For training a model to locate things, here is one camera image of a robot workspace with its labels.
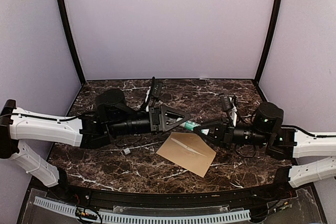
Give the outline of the brown paper envelope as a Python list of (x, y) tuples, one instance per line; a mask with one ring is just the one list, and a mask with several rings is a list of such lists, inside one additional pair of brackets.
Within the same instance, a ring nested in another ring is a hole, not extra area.
[[(201, 156), (192, 153), (174, 143), (171, 138), (177, 139), (190, 148), (204, 154)], [(216, 152), (210, 148), (198, 135), (194, 133), (172, 132), (156, 152), (168, 161), (200, 176), (204, 177), (212, 164)]]

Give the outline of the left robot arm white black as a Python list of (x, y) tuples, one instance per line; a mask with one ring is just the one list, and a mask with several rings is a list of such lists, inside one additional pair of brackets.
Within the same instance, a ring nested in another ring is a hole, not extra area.
[(74, 197), (67, 175), (34, 152), (25, 140), (63, 143), (84, 149), (109, 145), (125, 135), (168, 132), (190, 119), (190, 114), (166, 105), (129, 107), (120, 89), (110, 89), (95, 99), (96, 109), (73, 117), (33, 113), (9, 99), (1, 110), (1, 158), (16, 162), (63, 201)]

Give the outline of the cream decorated letter paper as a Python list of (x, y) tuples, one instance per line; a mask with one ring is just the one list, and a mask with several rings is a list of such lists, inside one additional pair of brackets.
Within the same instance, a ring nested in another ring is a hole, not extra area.
[(185, 145), (184, 143), (180, 142), (180, 141), (177, 140), (177, 139), (171, 138), (171, 140), (172, 140), (174, 143), (180, 145), (181, 147), (185, 148), (186, 150), (188, 150), (188, 151), (190, 151), (190, 152), (192, 152), (192, 153), (195, 153), (195, 154), (198, 154), (198, 155), (201, 155), (201, 156), (205, 156), (204, 154), (202, 154), (202, 153), (200, 153), (200, 152), (198, 152), (198, 151), (196, 151), (196, 150), (190, 148), (189, 146)]

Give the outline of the small grey glue cap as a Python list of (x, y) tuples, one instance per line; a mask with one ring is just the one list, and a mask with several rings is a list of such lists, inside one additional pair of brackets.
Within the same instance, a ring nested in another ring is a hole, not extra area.
[(128, 154), (131, 153), (131, 151), (130, 151), (129, 148), (125, 148), (125, 149), (123, 150), (123, 152), (125, 153), (125, 155), (128, 155)]

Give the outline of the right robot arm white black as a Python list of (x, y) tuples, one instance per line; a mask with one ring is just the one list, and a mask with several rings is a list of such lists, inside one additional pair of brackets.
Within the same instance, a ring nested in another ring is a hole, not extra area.
[(255, 110), (250, 124), (220, 119), (196, 126), (193, 131), (225, 149), (244, 145), (264, 147), (266, 155), (277, 160), (319, 157), (309, 164), (291, 165), (276, 171), (276, 182), (268, 187), (268, 195), (278, 200), (287, 193), (288, 184), (297, 188), (335, 176), (335, 133), (310, 133), (297, 126), (284, 125), (283, 115), (283, 109), (263, 102)]

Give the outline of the green white glue stick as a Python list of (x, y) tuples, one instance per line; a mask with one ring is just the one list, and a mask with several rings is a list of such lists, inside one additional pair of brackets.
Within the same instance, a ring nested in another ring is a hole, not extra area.
[[(184, 123), (181, 124), (181, 127), (193, 131), (195, 127), (200, 126), (200, 124), (193, 122), (193, 121), (186, 121)], [(209, 133), (209, 129), (202, 129), (201, 132), (205, 135), (207, 135)]]

